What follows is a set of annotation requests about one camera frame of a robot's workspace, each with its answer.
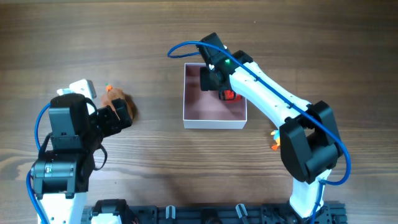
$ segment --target white object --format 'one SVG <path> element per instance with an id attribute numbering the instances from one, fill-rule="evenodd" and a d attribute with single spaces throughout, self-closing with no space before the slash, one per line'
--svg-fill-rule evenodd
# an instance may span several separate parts
<path id="1" fill-rule="evenodd" d="M 312 210 L 315 206 L 315 202 L 317 201 L 318 192 L 319 192 L 319 180 L 327 179 L 330 175 L 331 170 L 325 170 L 318 177 L 315 178 L 315 181 L 311 184 L 307 184 L 306 182 L 300 182 L 296 179 L 293 179 L 293 192 L 290 197 L 289 203 L 290 206 L 297 212 L 300 217 L 305 218 L 309 217 L 312 213 Z M 320 206 L 318 206 L 317 211 L 323 206 L 323 191 L 320 201 Z"/>
<path id="2" fill-rule="evenodd" d="M 65 194 L 61 193 L 43 194 L 43 199 L 37 200 L 49 224 L 80 223 L 86 201 L 86 192 L 75 193 L 73 199 L 66 199 Z"/>
<path id="3" fill-rule="evenodd" d="M 199 69 L 205 63 L 186 63 L 183 96 L 185 129 L 243 129 L 247 116 L 247 101 L 227 103 L 217 91 L 201 91 Z"/>
<path id="4" fill-rule="evenodd" d="M 308 109 L 307 105 L 309 105 L 310 102 L 302 100 L 282 88 L 278 83 L 262 72 L 256 62 L 247 62 L 244 65 L 300 109 L 304 111 Z M 235 72 L 229 76 L 229 81 L 233 91 L 252 102 L 278 129 L 285 123 L 286 118 L 295 118 L 300 114 L 295 109 L 290 108 L 287 103 L 281 100 L 263 84 L 255 81 L 255 78 L 242 67 L 238 67 Z"/>
<path id="5" fill-rule="evenodd" d="M 121 224 L 120 215 L 114 216 L 112 213 L 98 214 L 91 219 L 91 224 Z"/>
<path id="6" fill-rule="evenodd" d="M 91 100 L 97 97 L 93 82 L 91 80 L 85 80 L 85 79 L 71 83 L 69 85 L 69 88 L 59 89 L 57 90 L 57 93 L 60 96 L 69 93 L 79 93 Z M 90 104 L 87 104 L 87 109 L 88 109 L 88 114 L 92 114 L 95 111 L 94 107 L 91 106 Z"/>

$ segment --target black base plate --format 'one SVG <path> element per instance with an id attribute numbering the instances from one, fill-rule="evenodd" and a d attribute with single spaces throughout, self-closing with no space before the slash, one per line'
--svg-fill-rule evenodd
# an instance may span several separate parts
<path id="1" fill-rule="evenodd" d="M 169 224 L 165 219 L 165 208 L 156 206 L 130 206 L 130 209 L 139 218 L 139 224 Z M 201 213 L 204 209 L 217 211 L 223 224 L 242 224 L 235 207 L 192 207 L 176 208 L 176 219 L 173 224 L 201 224 Z M 89 224 L 90 210 L 85 209 L 81 218 L 82 224 Z M 262 206 L 246 206 L 248 222 L 250 224 L 299 224 L 310 223 L 310 220 L 297 220 L 290 205 L 287 203 L 264 204 Z M 345 205 L 341 203 L 325 203 L 318 211 L 315 224 L 346 224 L 347 216 Z"/>

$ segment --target brown plush toy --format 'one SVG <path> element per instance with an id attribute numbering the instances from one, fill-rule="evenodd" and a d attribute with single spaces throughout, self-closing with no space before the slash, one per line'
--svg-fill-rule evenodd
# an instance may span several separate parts
<path id="1" fill-rule="evenodd" d="M 136 106 L 134 105 L 131 96 L 124 94 L 122 89 L 113 88 L 111 85 L 107 85 L 106 93 L 101 97 L 101 107 L 110 105 L 112 110 L 115 111 L 114 106 L 112 104 L 112 100 L 116 100 L 119 98 L 122 100 L 126 100 L 129 115 L 131 119 L 133 119 L 134 118 L 133 111 L 136 110 Z"/>

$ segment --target open box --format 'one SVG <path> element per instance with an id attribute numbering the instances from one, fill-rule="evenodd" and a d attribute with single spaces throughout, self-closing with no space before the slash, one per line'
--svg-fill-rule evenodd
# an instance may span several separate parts
<path id="1" fill-rule="evenodd" d="M 184 76 L 184 128 L 242 129 L 248 120 L 247 101 L 222 101 L 217 91 L 200 90 L 200 68 L 204 63 L 186 63 Z"/>

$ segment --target table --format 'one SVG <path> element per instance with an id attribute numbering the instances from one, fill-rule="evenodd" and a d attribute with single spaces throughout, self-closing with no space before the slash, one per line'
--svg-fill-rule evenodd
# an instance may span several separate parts
<path id="1" fill-rule="evenodd" d="M 131 128 L 103 141 L 108 162 L 91 175 L 87 205 L 287 201 L 292 178 L 271 150 L 274 127 L 251 103 L 243 130 L 183 128 L 183 65 L 201 58 L 166 53 L 211 32 L 288 91 L 333 108 L 353 170 L 325 200 L 345 203 L 350 223 L 395 223 L 397 9 L 316 0 L 0 5 L 0 223 L 35 222 L 24 181 L 37 157 L 34 123 L 57 89 L 82 78 L 99 96 L 105 83 L 122 88 L 139 110 Z M 41 140 L 50 131 L 47 114 L 39 131 Z M 340 158 L 330 179 L 344 171 Z"/>

